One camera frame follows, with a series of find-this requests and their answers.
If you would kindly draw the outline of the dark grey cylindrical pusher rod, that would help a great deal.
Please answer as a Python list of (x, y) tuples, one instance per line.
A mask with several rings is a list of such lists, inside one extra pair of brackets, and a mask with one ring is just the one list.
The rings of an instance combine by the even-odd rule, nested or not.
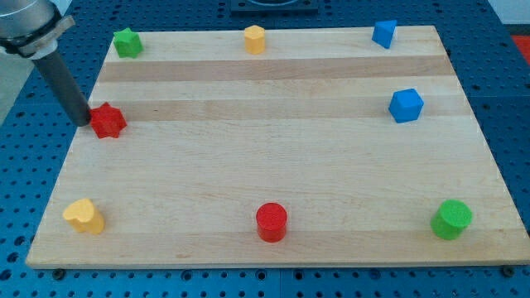
[(77, 127), (89, 125), (91, 114), (88, 102), (60, 53), (54, 50), (38, 60), (33, 60), (33, 64), (51, 88), (70, 121)]

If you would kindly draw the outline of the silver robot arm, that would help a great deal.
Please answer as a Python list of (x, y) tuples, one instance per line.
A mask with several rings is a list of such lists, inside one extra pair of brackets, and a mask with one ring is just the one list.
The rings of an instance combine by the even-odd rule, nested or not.
[(1, 52), (31, 60), (70, 121), (84, 127), (88, 102), (58, 51), (59, 37), (74, 25), (51, 0), (1, 0)]

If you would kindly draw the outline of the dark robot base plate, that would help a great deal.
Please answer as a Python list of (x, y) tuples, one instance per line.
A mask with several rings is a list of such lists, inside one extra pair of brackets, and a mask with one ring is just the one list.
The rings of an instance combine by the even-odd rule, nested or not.
[(230, 12), (317, 12), (319, 0), (229, 0)]

